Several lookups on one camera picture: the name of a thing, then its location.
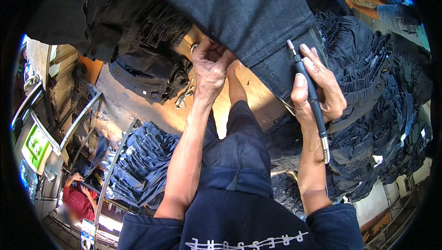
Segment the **hand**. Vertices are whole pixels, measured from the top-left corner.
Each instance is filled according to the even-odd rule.
[[[91,197],[91,193],[89,192],[89,190],[85,186],[80,185],[80,189],[87,197]]]
[[[227,48],[205,37],[192,53],[197,82],[195,97],[214,102],[224,87],[227,67],[234,60],[235,55]]]
[[[321,63],[315,48],[309,49],[305,44],[301,44],[300,50],[304,56],[302,62],[305,69],[320,87],[317,91],[324,122],[339,118],[347,107],[347,101],[342,95],[334,74]],[[315,117],[307,101],[307,81],[303,74],[296,74],[290,97],[294,104],[296,118],[301,124],[301,130],[303,129],[306,133],[317,132]]]
[[[79,172],[77,172],[74,175],[72,175],[71,178],[72,178],[72,180],[75,180],[75,181],[84,181],[83,180],[83,176],[81,176]]]

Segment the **black tool handle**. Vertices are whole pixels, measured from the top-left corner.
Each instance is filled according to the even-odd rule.
[[[322,117],[322,111],[319,105],[318,92],[316,91],[316,84],[311,79],[310,75],[308,74],[307,70],[304,67],[304,64],[302,64],[301,56],[299,54],[295,55],[294,60],[295,60],[296,71],[298,73],[303,74],[305,76],[305,79],[307,80],[308,102],[310,103],[313,115],[315,116],[316,124],[318,126],[318,131],[319,131],[319,137],[320,138],[327,137],[327,131],[325,129],[324,119]]]

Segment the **red shirt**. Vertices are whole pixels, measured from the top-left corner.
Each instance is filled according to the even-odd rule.
[[[91,189],[88,189],[91,193],[92,199],[97,197],[97,193]],[[63,187],[63,203],[72,209],[75,214],[80,218],[80,221],[84,218],[88,220],[95,219],[94,208],[87,196],[82,193],[77,187],[71,185],[70,187]]]

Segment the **navy shirt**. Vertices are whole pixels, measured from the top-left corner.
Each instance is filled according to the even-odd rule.
[[[126,214],[118,249],[363,249],[351,204],[317,210],[303,222],[273,199],[204,189],[185,220]]]

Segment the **fingernail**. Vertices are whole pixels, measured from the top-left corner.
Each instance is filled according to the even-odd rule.
[[[312,67],[313,66],[312,60],[310,60],[310,58],[308,58],[308,57],[304,57],[302,59],[302,62],[304,62],[304,66],[306,66],[306,67]]]
[[[304,52],[310,52],[310,49],[307,47],[306,44],[301,44],[301,48]]]
[[[303,87],[306,82],[305,76],[301,73],[295,75],[295,87]]]
[[[316,56],[319,56],[319,55],[318,55],[318,52],[316,51],[316,48],[315,48],[315,47],[312,48],[312,51],[313,51],[313,53],[314,53]]]

